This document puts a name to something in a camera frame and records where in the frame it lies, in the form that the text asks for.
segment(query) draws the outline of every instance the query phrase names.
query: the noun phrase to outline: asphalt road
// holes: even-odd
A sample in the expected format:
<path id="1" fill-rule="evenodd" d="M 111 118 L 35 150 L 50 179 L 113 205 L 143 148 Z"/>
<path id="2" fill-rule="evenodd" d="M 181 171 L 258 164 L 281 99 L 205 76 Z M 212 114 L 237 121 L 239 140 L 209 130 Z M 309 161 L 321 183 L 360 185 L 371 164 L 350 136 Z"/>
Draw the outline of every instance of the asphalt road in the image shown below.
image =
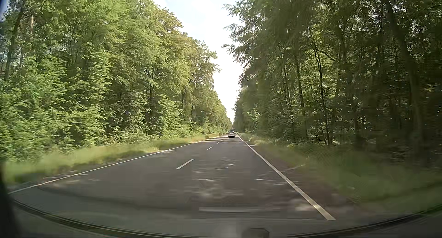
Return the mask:
<path id="1" fill-rule="evenodd" d="M 170 231 L 171 221 L 189 219 L 263 218 L 281 225 L 298 220 L 305 228 L 336 222 L 239 137 L 220 136 L 66 176 L 11 196 L 66 218 L 125 229 L 162 226 L 158 232 Z M 182 232 L 194 223 L 180 225 Z"/>

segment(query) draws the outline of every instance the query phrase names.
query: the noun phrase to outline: white sky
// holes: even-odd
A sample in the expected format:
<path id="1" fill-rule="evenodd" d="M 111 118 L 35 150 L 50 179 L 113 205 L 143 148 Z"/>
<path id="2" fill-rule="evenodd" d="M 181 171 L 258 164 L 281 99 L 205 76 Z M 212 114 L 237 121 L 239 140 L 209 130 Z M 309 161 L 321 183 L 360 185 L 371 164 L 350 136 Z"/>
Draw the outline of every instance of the white sky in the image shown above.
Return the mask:
<path id="1" fill-rule="evenodd" d="M 181 31 L 189 36 L 204 41 L 210 50 L 217 52 L 218 59 L 214 62 L 221 68 L 220 73 L 213 76 L 215 90 L 227 110 L 227 116 L 233 122 L 238 90 L 238 78 L 242 73 L 240 64 L 221 46 L 232 43 L 229 32 L 223 27 L 232 23 L 240 23 L 236 17 L 228 16 L 222 9 L 223 4 L 233 4 L 238 0 L 154 0 L 156 4 L 174 12 L 183 23 Z"/>

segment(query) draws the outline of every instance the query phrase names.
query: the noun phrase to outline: silver car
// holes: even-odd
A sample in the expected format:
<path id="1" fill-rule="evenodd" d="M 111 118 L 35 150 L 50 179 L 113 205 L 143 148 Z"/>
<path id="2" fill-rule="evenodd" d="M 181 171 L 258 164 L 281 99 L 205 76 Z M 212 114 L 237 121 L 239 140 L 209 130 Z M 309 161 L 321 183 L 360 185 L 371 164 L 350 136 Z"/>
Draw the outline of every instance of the silver car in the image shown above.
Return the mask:
<path id="1" fill-rule="evenodd" d="M 234 137 L 235 138 L 235 131 L 229 131 L 227 133 L 227 138 L 229 138 L 229 137 Z"/>

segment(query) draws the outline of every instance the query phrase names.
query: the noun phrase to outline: forest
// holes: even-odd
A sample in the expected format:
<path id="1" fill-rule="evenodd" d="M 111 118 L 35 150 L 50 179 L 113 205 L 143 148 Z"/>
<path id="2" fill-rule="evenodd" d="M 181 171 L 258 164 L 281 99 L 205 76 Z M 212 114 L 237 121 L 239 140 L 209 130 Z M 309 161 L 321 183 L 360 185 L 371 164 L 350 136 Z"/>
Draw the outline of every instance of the forest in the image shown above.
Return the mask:
<path id="1" fill-rule="evenodd" d="M 10 0 L 0 27 L 3 159 L 232 125 L 216 53 L 153 0 Z"/>
<path id="2" fill-rule="evenodd" d="M 240 0 L 234 128 L 441 164 L 442 0 Z"/>

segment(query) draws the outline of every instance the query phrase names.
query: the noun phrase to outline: grass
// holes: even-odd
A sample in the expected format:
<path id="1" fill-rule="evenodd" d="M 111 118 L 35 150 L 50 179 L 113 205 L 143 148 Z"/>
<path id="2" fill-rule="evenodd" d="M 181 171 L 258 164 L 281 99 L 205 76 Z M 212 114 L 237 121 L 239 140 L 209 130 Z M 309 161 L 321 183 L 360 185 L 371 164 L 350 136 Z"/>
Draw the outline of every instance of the grass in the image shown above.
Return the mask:
<path id="1" fill-rule="evenodd" d="M 7 184 L 18 184 L 68 172 L 81 165 L 94 165 L 116 161 L 125 157 L 142 156 L 146 153 L 166 150 L 218 135 L 216 133 L 171 140 L 159 139 L 140 144 L 93 146 L 79 149 L 69 154 L 52 152 L 44 154 L 36 162 L 6 162 L 4 165 L 4 176 Z"/>
<path id="2" fill-rule="evenodd" d="M 264 154 L 279 157 L 360 204 L 382 205 L 390 211 L 417 212 L 441 204 L 442 172 L 392 163 L 386 154 L 354 151 L 349 146 L 277 145 L 271 139 L 240 134 Z"/>

